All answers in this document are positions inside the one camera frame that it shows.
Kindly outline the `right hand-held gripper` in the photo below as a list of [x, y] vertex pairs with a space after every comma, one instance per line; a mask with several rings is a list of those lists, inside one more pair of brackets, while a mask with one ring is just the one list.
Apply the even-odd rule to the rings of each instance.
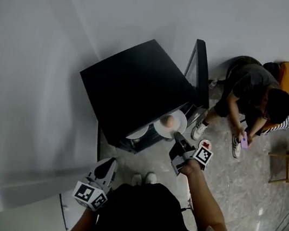
[[176, 175], [179, 174], [180, 170], [185, 167], [188, 160], [191, 159], [196, 160], [202, 170], [207, 167], [212, 159], [212, 152], [204, 147], [199, 147], [196, 149], [179, 131], [174, 133], [174, 140], [175, 143], [172, 149], [169, 151], [169, 157]]

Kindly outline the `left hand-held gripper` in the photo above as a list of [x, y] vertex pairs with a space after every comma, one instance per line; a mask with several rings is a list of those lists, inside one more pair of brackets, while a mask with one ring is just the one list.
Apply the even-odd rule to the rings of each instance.
[[77, 182], [73, 192], [75, 200], [90, 210], [100, 209], [107, 202], [117, 168], [117, 159], [113, 157], [96, 162], [87, 175], [89, 181]]

